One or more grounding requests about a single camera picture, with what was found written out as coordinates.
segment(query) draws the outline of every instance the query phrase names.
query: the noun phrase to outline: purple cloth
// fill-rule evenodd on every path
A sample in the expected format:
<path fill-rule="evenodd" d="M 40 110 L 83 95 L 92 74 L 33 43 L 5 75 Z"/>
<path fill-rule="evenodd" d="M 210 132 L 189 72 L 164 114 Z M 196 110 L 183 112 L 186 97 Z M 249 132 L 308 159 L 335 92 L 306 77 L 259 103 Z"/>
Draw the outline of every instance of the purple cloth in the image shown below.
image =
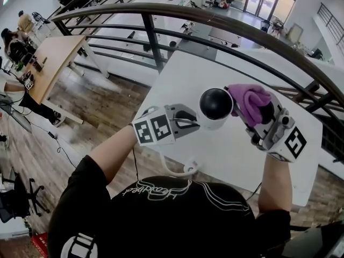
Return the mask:
<path fill-rule="evenodd" d="M 258 107 L 266 106 L 271 101 L 271 95 L 263 87 L 255 84 L 233 84 L 228 86 L 228 92 L 236 101 L 247 125 L 254 127 L 262 123 L 263 117 Z"/>

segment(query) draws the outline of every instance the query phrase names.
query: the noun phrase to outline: white tabletop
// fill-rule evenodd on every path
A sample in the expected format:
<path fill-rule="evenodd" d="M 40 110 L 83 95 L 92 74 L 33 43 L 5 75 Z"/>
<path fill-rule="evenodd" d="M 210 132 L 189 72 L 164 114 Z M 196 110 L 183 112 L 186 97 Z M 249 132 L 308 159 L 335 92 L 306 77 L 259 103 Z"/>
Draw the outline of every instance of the white tabletop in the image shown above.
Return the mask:
<path fill-rule="evenodd" d="M 209 33 L 209 37 L 211 38 L 217 38 L 217 39 L 220 39 L 220 40 L 224 40 L 224 41 L 227 41 L 229 43 L 232 43 L 232 44 L 237 44 L 238 46 L 240 46 L 241 44 L 241 37 L 234 34 L 234 33 L 231 33 L 231 32 L 227 32 L 227 31 L 224 31 L 224 30 L 221 30 L 219 28 L 212 28 L 210 33 Z"/>
<path fill-rule="evenodd" d="M 217 63 L 176 51 L 149 91 L 137 117 L 152 105 L 183 103 L 195 110 L 204 90 L 236 83 L 259 84 Z M 305 206 L 318 168 L 323 126 L 299 105 L 272 89 L 268 90 L 274 92 L 289 110 L 307 139 L 297 162 L 290 164 L 293 203 Z M 200 171 L 250 191 L 254 191 L 262 180 L 266 154 L 250 143 L 245 125 L 239 118 L 229 117 L 217 131 L 198 130 L 177 139 L 173 145 L 162 146 L 162 150 L 165 156 L 182 164 L 195 157 L 203 164 Z"/>

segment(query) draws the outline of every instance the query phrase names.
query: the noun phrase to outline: wooden desk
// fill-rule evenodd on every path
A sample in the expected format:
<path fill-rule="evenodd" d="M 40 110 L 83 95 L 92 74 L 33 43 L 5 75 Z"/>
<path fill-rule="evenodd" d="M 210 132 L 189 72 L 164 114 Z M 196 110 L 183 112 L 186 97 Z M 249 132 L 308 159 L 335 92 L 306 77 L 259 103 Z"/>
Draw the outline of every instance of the wooden desk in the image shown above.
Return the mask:
<path fill-rule="evenodd" d="M 30 70 L 34 76 L 34 86 L 29 90 L 30 96 L 38 104 L 43 103 L 54 111 L 80 124 L 83 123 L 83 120 L 51 103 L 47 98 L 59 79 L 60 74 L 74 59 L 77 51 L 81 47 L 85 49 L 88 56 L 102 71 L 102 74 L 105 77 L 109 77 L 108 71 L 102 66 L 99 60 L 97 60 L 96 55 L 85 41 L 84 35 L 46 38 L 34 54 L 40 64 L 47 58 L 42 71 L 37 72 L 30 64 L 26 67 L 26 70 Z"/>
<path fill-rule="evenodd" d="M 252 64 L 243 64 L 250 68 L 249 74 L 254 74 L 258 69 Z M 150 89 L 136 118 L 153 105 L 182 103 L 196 110 L 199 98 L 205 90 L 236 83 L 260 84 L 215 62 L 175 51 Z M 323 125 L 290 99 L 273 89 L 263 87 L 273 92 L 289 110 L 307 139 L 307 145 L 297 162 L 289 164 L 293 186 L 292 202 L 305 206 L 318 169 Z M 245 129 L 240 118 L 229 117 L 223 127 L 216 131 L 200 129 L 177 139 L 174 144 L 161 146 L 161 149 L 165 156 L 182 164 L 194 157 L 202 164 L 201 172 L 254 191 L 262 181 L 266 154 L 250 143 Z M 150 148 L 158 151 L 156 146 Z"/>

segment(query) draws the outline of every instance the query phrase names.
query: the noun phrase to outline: curved handrail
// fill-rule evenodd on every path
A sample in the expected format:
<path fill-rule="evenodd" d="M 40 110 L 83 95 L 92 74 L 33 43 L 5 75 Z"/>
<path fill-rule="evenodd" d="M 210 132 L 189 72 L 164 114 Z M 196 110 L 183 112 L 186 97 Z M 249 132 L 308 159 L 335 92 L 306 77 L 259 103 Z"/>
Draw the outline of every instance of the curved handrail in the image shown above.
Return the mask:
<path fill-rule="evenodd" d="M 52 21 L 58 22 L 67 18 L 106 13 L 139 13 L 182 18 L 237 34 L 268 48 L 306 72 L 331 93 L 344 108 L 344 95 L 341 90 L 310 60 L 267 33 L 230 17 L 188 7 L 183 7 L 181 10 L 181 7 L 178 5 L 161 3 L 123 3 L 93 6 L 87 9 L 63 13 L 55 16 Z"/>

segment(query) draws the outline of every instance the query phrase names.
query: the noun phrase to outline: person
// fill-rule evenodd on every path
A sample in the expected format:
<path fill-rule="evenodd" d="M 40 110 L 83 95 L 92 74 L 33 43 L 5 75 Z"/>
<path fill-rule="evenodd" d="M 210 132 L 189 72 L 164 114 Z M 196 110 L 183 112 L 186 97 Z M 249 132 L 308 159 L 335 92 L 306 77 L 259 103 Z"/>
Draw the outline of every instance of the person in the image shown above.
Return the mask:
<path fill-rule="evenodd" d="M 24 13 L 23 11 L 20 11 L 18 16 L 19 16 L 19 20 L 18 20 L 19 30 L 25 33 L 30 33 L 34 28 L 34 23 L 32 22 L 30 15 L 28 15 L 27 13 Z"/>
<path fill-rule="evenodd" d="M 36 52 L 36 49 L 32 45 L 30 45 L 30 43 L 28 42 L 29 39 L 27 35 L 22 31 L 11 32 L 8 28 L 5 28 L 1 32 L 1 38 L 4 41 L 5 55 L 16 63 L 18 63 L 17 62 L 18 60 L 15 59 L 13 55 L 11 55 L 12 44 L 18 44 L 18 43 L 21 44 L 23 48 L 27 50 L 28 53 L 34 54 Z"/>
<path fill-rule="evenodd" d="M 154 176 L 138 180 L 111 199 L 106 186 L 136 143 L 134 128 L 128 125 L 76 167 L 49 223 L 50 258 L 86 257 L 88 248 L 93 252 L 97 248 L 98 255 L 87 257 L 124 253 L 261 257 L 290 238 L 292 187 L 286 162 L 266 157 L 256 219 L 244 197 L 220 183 Z"/>
<path fill-rule="evenodd" d="M 28 36 L 30 36 L 36 45 L 41 43 L 41 40 L 37 36 L 36 27 L 34 23 L 32 22 L 30 15 L 28 15 L 27 13 L 24 13 L 23 11 L 19 11 L 18 16 L 19 16 L 19 20 L 18 20 L 19 30 L 23 31 Z"/>
<path fill-rule="evenodd" d="M 25 91 L 25 87 L 22 84 L 2 71 L 0 71 L 0 95 L 10 97 L 13 102 L 11 106 L 18 112 L 21 111 L 18 106 L 28 108 L 32 112 L 48 119 L 55 127 L 60 126 L 66 118 L 44 104 L 39 105 L 28 92 Z"/>

